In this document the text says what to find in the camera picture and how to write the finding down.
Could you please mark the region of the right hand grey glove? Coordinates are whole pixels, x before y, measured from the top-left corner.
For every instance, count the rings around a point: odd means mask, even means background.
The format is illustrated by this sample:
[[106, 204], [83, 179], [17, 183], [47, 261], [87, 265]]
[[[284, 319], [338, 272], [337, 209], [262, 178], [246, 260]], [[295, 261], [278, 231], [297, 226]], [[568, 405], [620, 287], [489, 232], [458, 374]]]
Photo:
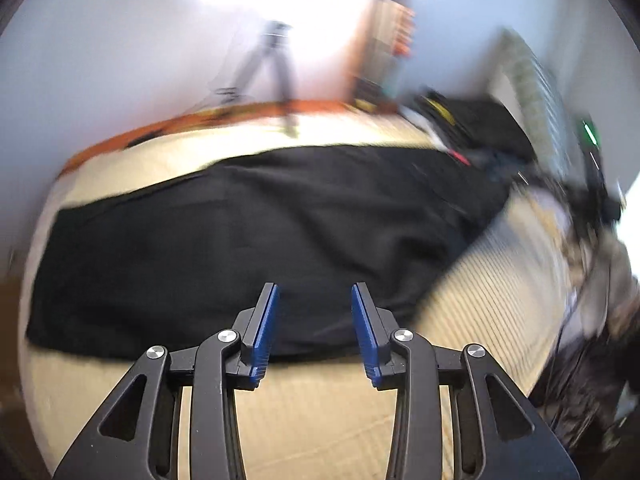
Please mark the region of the right hand grey glove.
[[639, 281], [616, 229], [604, 228], [591, 247], [579, 245], [582, 274], [565, 313], [560, 347], [607, 332], [622, 339], [639, 319]]

